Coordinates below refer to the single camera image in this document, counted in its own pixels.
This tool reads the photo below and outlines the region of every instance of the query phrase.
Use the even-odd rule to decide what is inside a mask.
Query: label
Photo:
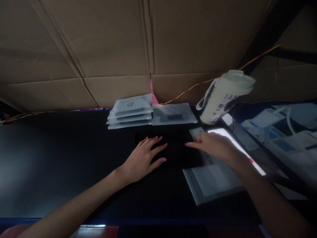
[[[235,94],[226,94],[222,101],[218,104],[216,111],[212,113],[209,123],[216,123],[221,115],[227,113],[235,105],[238,97],[239,96]]]

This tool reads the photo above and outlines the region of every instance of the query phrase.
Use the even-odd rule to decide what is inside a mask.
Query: cardboard
[[[0,98],[24,111],[112,107],[150,93],[151,72],[167,102],[234,69],[276,1],[5,0]],[[304,8],[278,43],[317,50],[316,22]],[[254,71],[252,100],[315,97],[315,66],[281,60],[271,85],[275,65],[266,57]],[[209,84],[174,103],[196,104]]]
[[[165,103],[180,95],[193,85],[220,77],[224,72],[214,74],[163,74],[152,75],[153,91],[159,103]],[[205,83],[192,88],[178,99],[171,103],[188,102],[190,105],[196,105],[205,95],[210,83]]]
[[[287,49],[317,52],[317,16],[312,7],[303,8],[276,42],[278,44]],[[276,67],[276,57],[263,58],[251,74],[256,83],[247,99],[305,100],[317,97],[317,65],[280,59],[275,79]]]
[[[142,1],[42,0],[84,77],[149,74]]]
[[[85,78],[85,82],[100,107],[113,107],[118,99],[151,93],[149,75]]]
[[[0,22],[0,85],[78,77],[29,1],[2,1]]]
[[[156,74],[234,69],[271,0],[150,0]]]
[[[82,79],[78,78],[1,85],[0,95],[18,108],[22,108],[23,111],[97,107]]]
[[[253,91],[246,97],[250,101],[264,100],[306,100],[317,97],[317,65],[299,64],[291,60],[280,59],[279,72],[275,79],[276,68],[264,68],[276,62],[276,58],[266,56],[259,69],[251,74],[256,79]]]

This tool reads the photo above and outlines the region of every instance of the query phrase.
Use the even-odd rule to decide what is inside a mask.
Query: phone screen
[[[263,171],[263,169],[261,169],[261,167],[251,158],[250,155],[248,155],[248,153],[238,144],[237,141],[235,141],[233,139],[233,137],[225,129],[220,128],[220,129],[209,130],[208,133],[210,133],[210,132],[214,132],[214,133],[220,134],[222,136],[228,137],[231,140],[231,142],[235,145],[235,147],[237,147],[238,150],[240,150],[242,153],[244,153],[249,158],[252,165],[257,169],[257,171],[263,176],[266,175],[266,173]]]

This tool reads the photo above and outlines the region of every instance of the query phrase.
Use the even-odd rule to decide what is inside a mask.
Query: right hand
[[[234,167],[237,161],[245,155],[238,150],[228,137],[217,133],[202,133],[197,136],[197,142],[188,142],[188,147],[200,149],[217,159]]]

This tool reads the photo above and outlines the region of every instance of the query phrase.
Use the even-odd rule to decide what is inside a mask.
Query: yellow wire
[[[16,115],[16,116],[14,116],[14,117],[9,118],[9,120],[14,119],[14,118],[19,117],[19,116],[22,116],[22,115],[27,115],[27,114],[30,114],[30,113],[36,113],[36,112],[22,113],[22,114],[19,114],[19,115]]]
[[[170,101],[168,101],[168,102],[165,102],[165,103],[160,103],[160,105],[168,104],[169,102],[176,100],[176,99],[179,98],[181,95],[183,95],[184,93],[186,93],[186,92],[188,92],[189,90],[191,90],[193,87],[196,87],[196,86],[198,86],[198,85],[200,85],[200,84],[208,83],[208,82],[213,81],[213,80],[215,80],[215,78],[214,78],[214,79],[210,79],[210,80],[208,80],[208,81],[205,81],[205,82],[203,82],[203,83],[197,83],[197,84],[195,84],[194,86],[192,86],[190,89],[188,89],[188,90],[182,92],[182,93],[181,93],[180,95],[178,95],[176,98],[174,98],[174,99],[172,99],[172,100],[170,100]]]
[[[244,67],[246,67],[247,65],[251,64],[253,61],[257,60],[257,59],[260,58],[261,56],[266,55],[267,53],[269,53],[269,52],[271,52],[272,50],[276,49],[277,47],[281,47],[281,46],[282,46],[282,45],[277,45],[277,46],[274,46],[273,48],[271,48],[271,49],[265,51],[265,52],[262,53],[261,55],[255,57],[253,60],[247,62],[244,66],[242,66],[242,67],[239,68],[238,70],[243,69]],[[210,80],[208,80],[208,81],[206,81],[206,82],[203,82],[203,83],[197,83],[197,84],[195,84],[194,86],[192,86],[190,89],[188,89],[188,90],[182,92],[182,93],[181,93],[179,96],[177,96],[176,98],[174,98],[174,99],[172,99],[172,100],[170,100],[170,101],[168,101],[168,102],[160,103],[160,105],[168,104],[168,103],[170,103],[171,101],[174,101],[174,100],[176,100],[177,98],[179,98],[179,97],[180,97],[181,95],[183,95],[184,93],[186,93],[186,92],[188,92],[189,90],[191,90],[193,87],[196,87],[196,86],[198,86],[198,85],[200,85],[200,84],[208,83],[208,82],[213,81],[213,80],[215,80],[215,79],[210,79]]]
[[[239,68],[239,70],[242,70],[244,67],[248,66],[249,64],[251,64],[253,61],[255,61],[256,59],[260,58],[263,55],[266,55],[267,53],[271,52],[272,50],[276,49],[277,47],[281,47],[282,45],[277,45],[274,46],[272,49],[265,51],[264,53],[262,53],[261,55],[255,57],[253,60],[250,60],[249,62],[247,62],[244,66],[242,66],[241,68]]]
[[[15,121],[17,119],[20,119],[20,118],[24,118],[24,117],[27,117],[27,116],[33,116],[33,115],[37,115],[37,114],[41,114],[41,113],[46,113],[46,112],[30,112],[30,113],[23,113],[23,114],[20,114],[20,115],[17,115],[17,116],[14,116],[14,117],[11,117],[7,120],[4,120],[4,121],[0,121],[0,124],[4,123],[4,122],[11,122],[11,121]]]

